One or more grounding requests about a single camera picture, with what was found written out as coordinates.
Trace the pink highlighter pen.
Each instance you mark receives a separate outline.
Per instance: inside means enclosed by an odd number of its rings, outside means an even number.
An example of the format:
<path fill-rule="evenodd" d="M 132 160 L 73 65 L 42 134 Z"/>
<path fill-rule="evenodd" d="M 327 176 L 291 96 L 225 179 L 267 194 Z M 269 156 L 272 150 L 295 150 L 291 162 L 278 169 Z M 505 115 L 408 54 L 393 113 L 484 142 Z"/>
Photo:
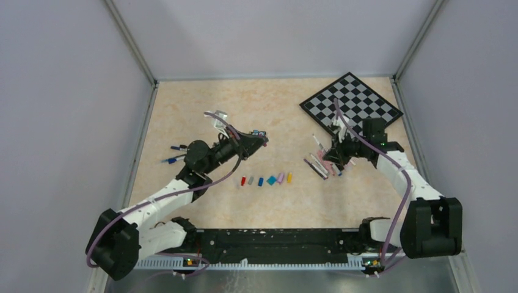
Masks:
<path fill-rule="evenodd" d="M 323 156 L 324 156 L 324 152 L 322 150 L 317 151 L 317 157 L 318 157 L 320 163 L 324 166 L 328 175 L 335 176 L 336 172 L 334 171 L 333 163 L 331 163 L 330 161 L 324 160 Z"/>

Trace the purple pen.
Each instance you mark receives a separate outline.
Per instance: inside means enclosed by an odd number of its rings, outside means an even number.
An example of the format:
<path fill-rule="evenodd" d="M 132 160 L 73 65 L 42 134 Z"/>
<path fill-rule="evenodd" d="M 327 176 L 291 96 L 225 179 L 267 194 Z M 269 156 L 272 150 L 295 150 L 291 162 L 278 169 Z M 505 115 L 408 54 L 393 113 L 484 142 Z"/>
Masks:
<path fill-rule="evenodd" d="M 308 161 L 306 158 L 303 161 L 323 180 L 327 179 L 327 176 L 312 162 Z"/>

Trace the light blue highlighter cap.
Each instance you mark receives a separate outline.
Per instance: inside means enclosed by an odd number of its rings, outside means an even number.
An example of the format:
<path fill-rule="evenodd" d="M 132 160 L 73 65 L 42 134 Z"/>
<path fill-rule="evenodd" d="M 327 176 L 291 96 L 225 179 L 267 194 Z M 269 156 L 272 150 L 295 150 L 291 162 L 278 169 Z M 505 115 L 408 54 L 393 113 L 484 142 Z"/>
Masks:
<path fill-rule="evenodd" d="M 267 183 L 272 186 L 274 185 L 275 183 L 277 182 L 277 178 L 275 176 L 270 176 L 268 179 L 267 179 Z"/>

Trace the light purple highlighter cap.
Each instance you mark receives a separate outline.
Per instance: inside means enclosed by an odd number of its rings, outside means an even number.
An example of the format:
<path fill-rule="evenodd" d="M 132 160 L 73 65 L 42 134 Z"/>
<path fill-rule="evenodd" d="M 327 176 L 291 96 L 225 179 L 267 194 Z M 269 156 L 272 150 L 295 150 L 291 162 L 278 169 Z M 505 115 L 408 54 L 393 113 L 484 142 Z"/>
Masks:
<path fill-rule="evenodd" d="M 277 181 L 276 182 L 281 184 L 281 183 L 283 183 L 284 178 L 285 178 L 285 174 L 284 173 L 280 173 L 278 175 L 278 177 L 277 177 Z"/>

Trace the black cap white marker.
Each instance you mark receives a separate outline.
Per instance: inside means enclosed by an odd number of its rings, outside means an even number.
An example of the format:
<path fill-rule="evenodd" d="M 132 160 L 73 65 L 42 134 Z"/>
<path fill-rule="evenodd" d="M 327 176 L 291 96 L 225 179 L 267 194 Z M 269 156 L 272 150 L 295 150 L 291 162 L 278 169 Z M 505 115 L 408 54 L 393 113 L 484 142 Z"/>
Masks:
<path fill-rule="evenodd" d="M 171 150 L 176 150 L 176 151 L 187 151 L 187 146 L 184 146 L 184 145 L 171 146 L 170 149 Z"/>

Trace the blue cap pen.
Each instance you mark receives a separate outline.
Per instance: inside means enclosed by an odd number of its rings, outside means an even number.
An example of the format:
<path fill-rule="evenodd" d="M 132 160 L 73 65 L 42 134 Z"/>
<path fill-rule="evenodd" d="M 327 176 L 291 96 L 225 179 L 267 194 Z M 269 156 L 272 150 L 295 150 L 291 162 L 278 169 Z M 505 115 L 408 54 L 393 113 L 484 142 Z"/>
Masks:
<path fill-rule="evenodd" d="M 161 162 L 168 163 L 168 164 L 174 164 L 175 162 L 182 161 L 185 157 L 186 157 L 185 155 L 174 156 L 174 157 L 170 157 L 167 159 L 163 159 Z"/>

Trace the blue cap whiteboard marker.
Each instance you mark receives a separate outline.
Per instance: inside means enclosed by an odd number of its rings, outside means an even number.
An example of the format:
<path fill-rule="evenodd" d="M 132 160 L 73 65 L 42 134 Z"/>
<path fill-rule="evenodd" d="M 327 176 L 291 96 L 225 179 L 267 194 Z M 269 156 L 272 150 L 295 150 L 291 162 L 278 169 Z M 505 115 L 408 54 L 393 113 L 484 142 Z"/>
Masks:
<path fill-rule="evenodd" d="M 333 165 L 332 169 L 333 169 L 333 171 L 335 172 L 335 174 L 337 176 L 341 176 L 342 175 L 342 171 L 336 165 Z"/>

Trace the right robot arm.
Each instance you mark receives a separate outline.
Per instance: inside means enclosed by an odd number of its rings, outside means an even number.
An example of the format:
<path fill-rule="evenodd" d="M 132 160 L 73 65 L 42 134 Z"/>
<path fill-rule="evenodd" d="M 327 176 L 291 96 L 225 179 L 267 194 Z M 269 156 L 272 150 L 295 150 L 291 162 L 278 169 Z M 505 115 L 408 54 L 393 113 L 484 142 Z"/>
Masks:
<path fill-rule="evenodd" d="M 367 220 L 367 229 L 358 235 L 363 250 L 375 251 L 382 245 L 382 259 L 389 246 L 402 249 L 410 259 L 460 254 L 461 202 L 444 196 L 421 176 L 404 148 L 388 140 L 382 119 L 365 119 L 361 134 L 351 128 L 346 117 L 335 117 L 332 128 L 335 134 L 324 160 L 344 168 L 352 158 L 364 158 L 401 196 L 392 219 Z"/>

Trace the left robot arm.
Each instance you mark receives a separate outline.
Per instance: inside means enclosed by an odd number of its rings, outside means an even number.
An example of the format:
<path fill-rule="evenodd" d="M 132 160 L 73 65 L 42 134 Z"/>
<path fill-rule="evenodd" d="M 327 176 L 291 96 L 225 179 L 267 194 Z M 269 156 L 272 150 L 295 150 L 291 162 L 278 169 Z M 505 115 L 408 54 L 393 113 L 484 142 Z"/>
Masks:
<path fill-rule="evenodd" d="M 171 220 L 160 225 L 159 221 L 216 185 L 209 173 L 234 157 L 236 170 L 241 161 L 268 141 L 266 134 L 225 129 L 212 145 L 202 140 L 191 142 L 186 147 L 184 167 L 165 187 L 133 206 L 101 213 L 86 247 L 87 265 L 99 267 L 113 280 L 120 280 L 151 255 L 169 248 L 191 251 L 196 236 L 189 231 L 188 222 Z"/>

